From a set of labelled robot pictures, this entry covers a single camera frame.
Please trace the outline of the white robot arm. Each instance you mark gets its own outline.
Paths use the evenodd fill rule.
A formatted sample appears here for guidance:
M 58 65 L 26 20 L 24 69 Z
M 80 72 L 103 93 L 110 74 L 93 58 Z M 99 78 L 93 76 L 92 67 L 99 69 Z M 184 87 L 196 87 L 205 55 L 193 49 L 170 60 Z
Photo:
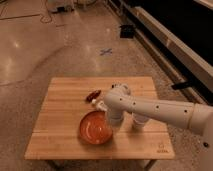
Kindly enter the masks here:
M 213 106 L 192 102 L 146 99 L 132 96 L 125 84 L 115 84 L 104 96 L 111 124 L 134 113 L 190 130 L 202 137 L 198 171 L 213 171 Z

